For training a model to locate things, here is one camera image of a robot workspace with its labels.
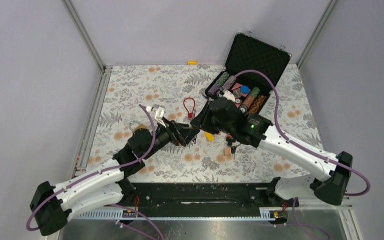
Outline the orange black padlock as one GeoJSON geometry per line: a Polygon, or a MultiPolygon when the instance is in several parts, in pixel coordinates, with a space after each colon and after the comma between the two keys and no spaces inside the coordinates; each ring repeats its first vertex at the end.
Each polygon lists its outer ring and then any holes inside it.
{"type": "Polygon", "coordinates": [[[227,146],[232,147],[233,144],[236,142],[236,139],[232,135],[227,135],[226,136],[226,141],[227,141],[227,146]]]}

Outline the red cable padlock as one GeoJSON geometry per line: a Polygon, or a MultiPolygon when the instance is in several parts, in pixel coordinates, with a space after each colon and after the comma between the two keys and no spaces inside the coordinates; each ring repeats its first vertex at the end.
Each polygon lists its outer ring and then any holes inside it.
{"type": "Polygon", "coordinates": [[[196,101],[193,97],[186,97],[183,99],[183,107],[187,112],[189,120],[193,119],[196,113],[196,101]]]}

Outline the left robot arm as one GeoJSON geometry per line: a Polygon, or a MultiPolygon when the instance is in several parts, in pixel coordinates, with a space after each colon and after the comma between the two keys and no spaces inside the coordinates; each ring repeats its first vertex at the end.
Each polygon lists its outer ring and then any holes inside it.
{"type": "Polygon", "coordinates": [[[166,119],[163,122],[152,124],[152,130],[135,129],[113,157],[81,176],[55,185],[48,181],[39,184],[30,203],[32,215],[27,230],[49,236],[84,212],[119,202],[130,205],[135,189],[128,177],[145,166],[143,160],[169,143],[185,147],[199,133],[188,124],[166,119]]]}

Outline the large brass padlock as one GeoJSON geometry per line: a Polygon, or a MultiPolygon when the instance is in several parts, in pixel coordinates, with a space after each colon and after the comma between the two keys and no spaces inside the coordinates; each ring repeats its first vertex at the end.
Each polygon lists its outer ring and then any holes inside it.
{"type": "Polygon", "coordinates": [[[128,125],[128,128],[131,132],[135,132],[136,130],[139,130],[139,129],[148,129],[147,126],[145,126],[143,123],[137,121],[137,120],[133,120],[129,123],[128,125]]]}

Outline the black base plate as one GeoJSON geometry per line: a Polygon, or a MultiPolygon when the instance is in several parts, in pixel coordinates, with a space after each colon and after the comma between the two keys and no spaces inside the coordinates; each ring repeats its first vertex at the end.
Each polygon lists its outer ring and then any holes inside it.
{"type": "Polygon", "coordinates": [[[258,217],[260,208],[294,205],[274,193],[271,183],[134,183],[117,204],[156,218],[258,217]]]}

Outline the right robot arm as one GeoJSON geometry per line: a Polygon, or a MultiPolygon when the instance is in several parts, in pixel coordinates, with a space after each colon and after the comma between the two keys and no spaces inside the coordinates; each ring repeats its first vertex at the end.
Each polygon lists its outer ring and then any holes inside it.
{"type": "Polygon", "coordinates": [[[258,114],[242,113],[225,97],[207,101],[203,110],[191,120],[191,125],[210,134],[231,135],[242,145],[249,145],[286,158],[305,169],[299,177],[275,177],[267,190],[267,201],[273,206],[295,197],[316,197],[339,206],[345,194],[352,165],[352,155],[320,150],[294,137],[283,137],[268,119],[258,114]]]}

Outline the tan block near keys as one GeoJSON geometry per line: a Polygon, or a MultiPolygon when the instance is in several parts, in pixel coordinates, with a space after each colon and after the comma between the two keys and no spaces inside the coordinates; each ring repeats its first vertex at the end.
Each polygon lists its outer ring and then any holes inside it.
{"type": "Polygon", "coordinates": [[[232,156],[232,148],[231,147],[225,147],[223,150],[223,155],[225,157],[231,157],[232,156]]]}

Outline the yellow rectangular block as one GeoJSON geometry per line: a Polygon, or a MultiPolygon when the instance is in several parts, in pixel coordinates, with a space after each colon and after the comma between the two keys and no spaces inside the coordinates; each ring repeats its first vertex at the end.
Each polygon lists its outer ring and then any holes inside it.
{"type": "Polygon", "coordinates": [[[213,136],[213,134],[208,133],[208,132],[204,132],[204,134],[205,134],[205,136],[206,136],[206,138],[207,138],[207,140],[208,140],[209,142],[212,142],[212,141],[214,140],[214,136],[213,136]]]}

